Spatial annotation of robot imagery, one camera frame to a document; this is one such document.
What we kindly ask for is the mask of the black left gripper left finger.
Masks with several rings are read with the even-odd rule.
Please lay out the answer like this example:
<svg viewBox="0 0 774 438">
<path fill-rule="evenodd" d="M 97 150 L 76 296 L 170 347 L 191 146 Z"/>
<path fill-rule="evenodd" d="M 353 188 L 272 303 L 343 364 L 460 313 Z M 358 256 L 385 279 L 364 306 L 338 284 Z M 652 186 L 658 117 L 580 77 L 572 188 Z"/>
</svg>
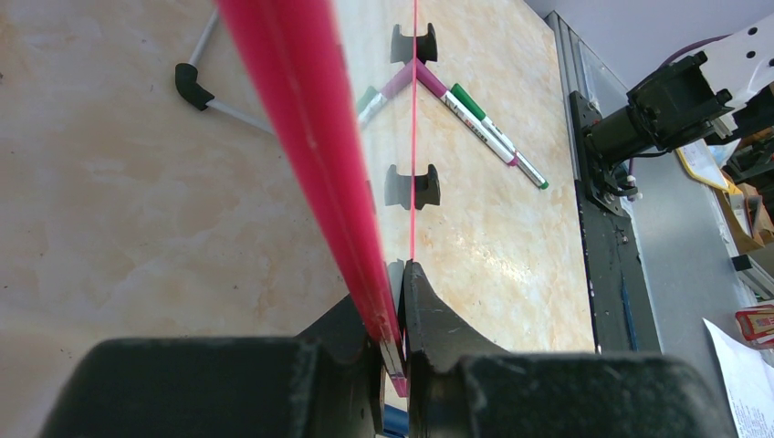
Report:
<svg viewBox="0 0 774 438">
<path fill-rule="evenodd" d="M 373 437 L 384 376 L 350 297 L 294 337 L 109 339 L 44 437 Z"/>
</svg>

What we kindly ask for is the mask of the black whiteboard stand foot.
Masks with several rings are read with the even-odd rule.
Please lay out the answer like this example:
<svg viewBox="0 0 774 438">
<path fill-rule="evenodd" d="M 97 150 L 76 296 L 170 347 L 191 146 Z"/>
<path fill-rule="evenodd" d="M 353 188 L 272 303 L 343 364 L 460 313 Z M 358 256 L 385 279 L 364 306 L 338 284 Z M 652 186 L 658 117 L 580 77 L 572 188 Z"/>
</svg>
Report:
<svg viewBox="0 0 774 438">
<path fill-rule="evenodd" d="M 426 64 L 428 61 L 438 61 L 438 46 L 434 25 L 427 24 L 427 31 L 420 36 L 407 36 L 398 24 L 392 28 L 390 63 L 407 64 L 417 59 Z"/>
</svg>

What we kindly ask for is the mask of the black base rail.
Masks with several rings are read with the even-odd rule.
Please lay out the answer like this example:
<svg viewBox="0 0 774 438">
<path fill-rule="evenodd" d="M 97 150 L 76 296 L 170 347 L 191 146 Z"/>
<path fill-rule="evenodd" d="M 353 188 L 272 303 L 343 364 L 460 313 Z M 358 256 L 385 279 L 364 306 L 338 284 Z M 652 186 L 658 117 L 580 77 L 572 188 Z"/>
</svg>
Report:
<svg viewBox="0 0 774 438">
<path fill-rule="evenodd" d="M 621 198 L 633 192 L 621 165 L 592 148 L 591 130 L 603 120 L 579 91 L 568 96 L 575 188 L 588 280 L 594 342 L 600 353 L 662 351 L 631 216 Z"/>
</svg>

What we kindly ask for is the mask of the green capped marker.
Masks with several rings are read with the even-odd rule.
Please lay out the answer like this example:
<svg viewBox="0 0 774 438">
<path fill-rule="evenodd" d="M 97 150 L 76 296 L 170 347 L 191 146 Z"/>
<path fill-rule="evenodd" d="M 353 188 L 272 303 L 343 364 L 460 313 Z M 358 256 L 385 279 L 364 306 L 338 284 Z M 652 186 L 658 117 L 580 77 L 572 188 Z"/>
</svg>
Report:
<svg viewBox="0 0 774 438">
<path fill-rule="evenodd" d="M 459 84 L 455 83 L 451 87 L 452 94 L 459 99 L 462 104 L 471 111 L 482 125 L 492 133 L 507 149 L 514 155 L 517 161 L 517 167 L 527 175 L 527 177 L 540 189 L 546 190 L 549 187 L 548 180 L 541 172 L 517 149 L 513 141 L 492 121 L 467 91 Z"/>
</svg>

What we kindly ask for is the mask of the blue capped marker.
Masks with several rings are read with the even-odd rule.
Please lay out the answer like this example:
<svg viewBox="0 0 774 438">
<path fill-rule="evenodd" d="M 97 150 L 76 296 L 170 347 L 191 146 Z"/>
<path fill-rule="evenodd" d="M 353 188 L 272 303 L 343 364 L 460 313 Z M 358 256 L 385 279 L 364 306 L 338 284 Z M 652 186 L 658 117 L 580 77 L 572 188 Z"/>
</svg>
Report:
<svg viewBox="0 0 774 438">
<path fill-rule="evenodd" d="M 406 411 L 385 405 L 383 420 L 383 436 L 395 438 L 406 438 L 409 436 L 409 415 Z"/>
</svg>

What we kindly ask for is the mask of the pink framed whiteboard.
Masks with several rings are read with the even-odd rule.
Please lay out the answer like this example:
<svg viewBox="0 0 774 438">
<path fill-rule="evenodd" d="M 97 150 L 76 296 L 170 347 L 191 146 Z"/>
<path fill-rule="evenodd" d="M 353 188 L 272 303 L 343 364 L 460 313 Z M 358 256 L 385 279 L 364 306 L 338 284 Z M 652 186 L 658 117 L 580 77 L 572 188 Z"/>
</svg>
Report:
<svg viewBox="0 0 774 438">
<path fill-rule="evenodd" d="M 396 393 L 406 397 L 397 320 L 330 1 L 221 1 L 221 17 Z"/>
</svg>

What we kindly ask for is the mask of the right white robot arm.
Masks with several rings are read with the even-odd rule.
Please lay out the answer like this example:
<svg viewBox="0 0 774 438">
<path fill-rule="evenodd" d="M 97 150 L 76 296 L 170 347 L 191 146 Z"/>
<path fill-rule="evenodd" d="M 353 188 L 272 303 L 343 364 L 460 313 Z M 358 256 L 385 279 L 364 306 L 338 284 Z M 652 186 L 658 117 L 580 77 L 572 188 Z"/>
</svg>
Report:
<svg viewBox="0 0 774 438">
<path fill-rule="evenodd" d="M 627 103 L 583 130 L 591 167 L 610 174 L 651 147 L 740 140 L 773 122 L 773 17 L 713 39 L 663 64 Z"/>
</svg>

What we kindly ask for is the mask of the purple capped marker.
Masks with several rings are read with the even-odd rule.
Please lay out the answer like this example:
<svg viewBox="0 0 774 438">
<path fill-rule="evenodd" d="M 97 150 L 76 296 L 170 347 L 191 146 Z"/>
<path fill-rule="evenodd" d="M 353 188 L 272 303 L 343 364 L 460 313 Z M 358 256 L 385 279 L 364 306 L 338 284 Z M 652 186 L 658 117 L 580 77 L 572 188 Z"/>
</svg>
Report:
<svg viewBox="0 0 774 438">
<path fill-rule="evenodd" d="M 425 65 L 416 64 L 417 78 L 434 96 L 436 96 L 489 150 L 491 150 L 505 165 L 515 167 L 518 164 L 516 156 L 493 134 L 488 132 L 473 113 L 453 95 Z"/>
</svg>

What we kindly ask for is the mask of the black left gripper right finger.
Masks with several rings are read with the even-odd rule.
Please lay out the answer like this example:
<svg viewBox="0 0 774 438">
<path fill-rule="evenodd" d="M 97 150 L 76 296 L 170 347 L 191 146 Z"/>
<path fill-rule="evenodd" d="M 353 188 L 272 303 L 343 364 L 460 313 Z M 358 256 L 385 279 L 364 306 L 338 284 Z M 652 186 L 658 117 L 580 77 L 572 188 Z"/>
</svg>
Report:
<svg viewBox="0 0 774 438">
<path fill-rule="evenodd" d="M 513 353 L 403 270 L 412 437 L 733 437 L 729 409 L 686 362 L 625 352 Z"/>
</svg>

